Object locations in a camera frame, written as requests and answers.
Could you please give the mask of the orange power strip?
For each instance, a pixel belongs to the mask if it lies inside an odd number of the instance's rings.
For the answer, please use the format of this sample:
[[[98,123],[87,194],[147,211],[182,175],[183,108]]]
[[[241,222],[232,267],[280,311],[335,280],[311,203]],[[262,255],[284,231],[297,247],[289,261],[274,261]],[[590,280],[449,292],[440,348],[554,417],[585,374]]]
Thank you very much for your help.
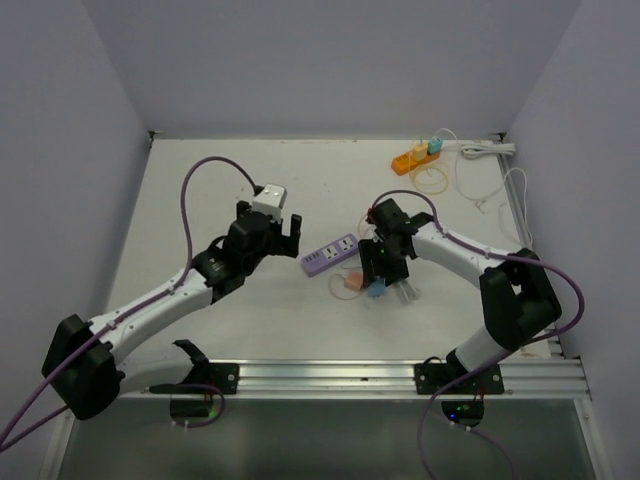
[[[440,152],[429,153],[427,150],[423,151],[407,151],[399,156],[396,156],[391,161],[391,170],[398,176],[404,176],[416,168],[438,160]]]

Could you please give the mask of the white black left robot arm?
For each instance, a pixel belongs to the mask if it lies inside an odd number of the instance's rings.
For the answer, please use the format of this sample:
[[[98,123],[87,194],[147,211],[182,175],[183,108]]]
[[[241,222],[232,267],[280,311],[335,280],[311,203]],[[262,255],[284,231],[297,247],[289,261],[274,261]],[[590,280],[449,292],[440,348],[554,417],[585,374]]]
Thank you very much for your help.
[[[138,301],[89,321],[73,314],[56,328],[42,374],[74,416],[91,419],[123,393],[124,360],[174,322],[238,290],[268,256],[296,258],[303,219],[294,214],[283,234],[279,209],[240,201],[220,243]]]

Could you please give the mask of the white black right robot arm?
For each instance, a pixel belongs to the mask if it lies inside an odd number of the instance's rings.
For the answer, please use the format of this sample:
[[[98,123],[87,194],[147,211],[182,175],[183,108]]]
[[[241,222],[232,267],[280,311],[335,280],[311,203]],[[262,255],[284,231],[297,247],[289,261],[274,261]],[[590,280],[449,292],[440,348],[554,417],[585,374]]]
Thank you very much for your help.
[[[470,391],[481,380],[481,365],[511,355],[561,316],[551,282],[529,249],[510,253],[454,241],[434,215],[410,216],[392,199],[371,208],[366,221],[374,237],[358,243],[364,287],[401,283],[409,278],[408,261],[420,259],[479,290],[483,325],[446,357],[445,379],[454,391]]]

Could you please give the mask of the purple power strip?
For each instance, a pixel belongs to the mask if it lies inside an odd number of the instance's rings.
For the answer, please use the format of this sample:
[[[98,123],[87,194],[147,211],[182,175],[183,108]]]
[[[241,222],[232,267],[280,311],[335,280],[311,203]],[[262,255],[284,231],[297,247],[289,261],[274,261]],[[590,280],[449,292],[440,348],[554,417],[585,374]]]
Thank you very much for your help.
[[[320,249],[304,255],[301,259],[301,267],[306,276],[312,278],[350,259],[357,253],[358,239],[354,234],[349,233]]]

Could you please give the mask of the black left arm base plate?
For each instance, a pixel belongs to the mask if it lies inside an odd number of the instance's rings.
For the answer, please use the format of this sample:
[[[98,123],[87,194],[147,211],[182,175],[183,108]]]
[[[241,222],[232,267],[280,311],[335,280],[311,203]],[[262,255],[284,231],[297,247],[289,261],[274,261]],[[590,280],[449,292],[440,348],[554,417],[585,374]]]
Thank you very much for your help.
[[[201,385],[219,390],[223,395],[235,395],[240,378],[240,365],[214,362],[193,366],[178,383],[160,383],[149,388],[152,394],[205,394]]]

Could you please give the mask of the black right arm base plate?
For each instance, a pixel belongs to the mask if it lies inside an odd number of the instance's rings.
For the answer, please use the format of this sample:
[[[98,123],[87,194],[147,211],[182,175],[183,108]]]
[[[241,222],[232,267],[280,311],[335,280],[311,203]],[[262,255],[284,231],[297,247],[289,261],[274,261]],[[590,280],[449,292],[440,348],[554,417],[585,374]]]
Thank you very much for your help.
[[[448,363],[424,361],[413,365],[413,379],[418,395],[438,391],[452,395],[501,395],[506,391],[499,365],[471,375],[462,374]]]

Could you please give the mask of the blue charger plug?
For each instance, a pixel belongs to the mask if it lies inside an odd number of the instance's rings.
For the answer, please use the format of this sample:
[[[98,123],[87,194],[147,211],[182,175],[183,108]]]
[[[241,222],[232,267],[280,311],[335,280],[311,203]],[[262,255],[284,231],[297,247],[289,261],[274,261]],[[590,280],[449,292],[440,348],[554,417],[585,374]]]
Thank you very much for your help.
[[[386,292],[386,285],[383,280],[372,282],[367,288],[366,293],[370,298],[379,298]]]

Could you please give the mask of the yellow charger plug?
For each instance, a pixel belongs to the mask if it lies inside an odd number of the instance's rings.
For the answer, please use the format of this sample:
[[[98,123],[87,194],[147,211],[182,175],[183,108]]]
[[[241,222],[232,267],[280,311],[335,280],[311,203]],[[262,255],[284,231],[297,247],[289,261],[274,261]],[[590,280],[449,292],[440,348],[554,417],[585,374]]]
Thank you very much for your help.
[[[425,142],[413,144],[410,149],[410,155],[414,161],[422,161],[428,155],[428,144]]]

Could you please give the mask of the pink charger plug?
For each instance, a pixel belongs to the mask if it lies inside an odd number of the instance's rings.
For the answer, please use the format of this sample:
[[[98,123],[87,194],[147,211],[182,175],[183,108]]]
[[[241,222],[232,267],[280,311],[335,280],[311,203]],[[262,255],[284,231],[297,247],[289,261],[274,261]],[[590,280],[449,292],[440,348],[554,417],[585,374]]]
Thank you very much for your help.
[[[363,275],[357,271],[349,272],[344,279],[344,286],[354,292],[359,292],[363,288]]]

